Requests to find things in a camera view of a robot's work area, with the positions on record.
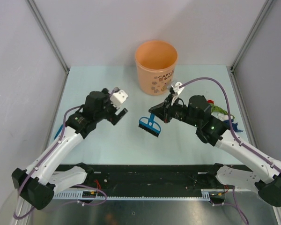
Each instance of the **white table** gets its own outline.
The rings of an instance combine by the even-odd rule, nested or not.
[[[244,130],[240,111],[232,89],[229,75],[224,65],[177,66],[174,79],[185,83],[197,77],[208,76],[218,80],[227,92],[231,113],[236,117],[239,129]],[[115,86],[124,89],[128,100],[124,107],[128,113],[113,126],[102,121],[88,137],[63,160],[63,164],[103,165],[201,165],[201,164],[241,164],[228,153],[203,144],[191,127],[178,120],[164,124],[159,137],[145,132],[138,127],[139,118],[149,117],[148,109],[162,102],[168,94],[150,96],[138,86],[136,67],[71,67],[65,90],[53,126],[51,142],[62,124],[65,111],[84,104],[86,96],[93,90]],[[226,109],[225,99],[220,88],[212,81],[198,81],[188,85],[181,94],[187,104],[193,95],[204,95],[214,103]],[[247,140],[246,132],[239,135]]]

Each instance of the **green cloth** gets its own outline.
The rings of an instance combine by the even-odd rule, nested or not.
[[[212,103],[209,103],[211,105],[211,113],[222,113],[224,115],[228,115],[228,112],[224,109],[222,109],[221,107],[214,105]]]

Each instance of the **black bristles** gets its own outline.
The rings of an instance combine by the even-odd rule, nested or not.
[[[139,123],[139,128],[144,129],[145,131],[149,132],[150,134],[152,134],[152,135],[154,135],[154,136],[156,136],[156,137],[159,136],[159,133],[156,133],[155,131],[151,130],[151,129],[148,128],[148,127],[145,127],[144,125],[142,125],[142,124],[140,124],[140,123]]]

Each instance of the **robotic arm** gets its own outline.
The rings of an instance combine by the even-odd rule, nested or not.
[[[211,115],[211,105],[204,96],[192,96],[188,105],[180,104],[179,94],[183,88],[182,83],[177,82],[170,87],[170,94],[164,102],[151,107],[149,112],[157,116],[164,123],[171,119],[177,119],[197,128],[196,135],[203,143],[209,143],[219,149],[233,155],[250,172],[237,170],[225,165],[215,164],[210,171],[222,184],[228,184],[249,189],[270,205],[281,206],[281,174],[273,168],[275,165],[281,169],[281,162],[264,154],[254,146],[240,139],[237,142],[231,134],[230,127]],[[272,164],[269,165],[260,157],[249,151],[241,144],[251,147],[253,150],[266,157]]]
[[[127,98],[128,95],[119,89],[111,94],[107,89],[92,91],[86,97],[85,104],[65,122],[65,130],[60,134],[62,137],[59,135],[25,170],[17,168],[12,173],[16,189],[20,189],[25,179],[28,179],[20,196],[41,210],[49,204],[56,193],[84,183],[94,170],[83,163],[68,171],[55,175],[53,173],[66,155],[96,128],[97,123],[104,119],[113,125],[119,122],[127,110],[124,108],[118,115],[115,113]]]

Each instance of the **blue object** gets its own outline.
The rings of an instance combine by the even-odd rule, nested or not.
[[[229,125],[229,120],[225,120],[224,122]],[[237,132],[237,133],[243,132],[243,130],[239,130],[239,129],[237,128],[237,126],[238,126],[238,123],[232,123],[232,129],[233,129],[235,132]]]
[[[145,116],[141,117],[139,120],[139,127],[158,137],[161,132],[161,127],[157,122],[154,121],[154,117],[155,115],[152,113],[150,115],[150,118]],[[158,126],[159,130],[153,127],[154,124]]]
[[[58,129],[56,135],[54,136],[54,139],[56,139],[57,136],[61,133],[61,130],[62,130],[62,124],[61,124],[60,128]]]

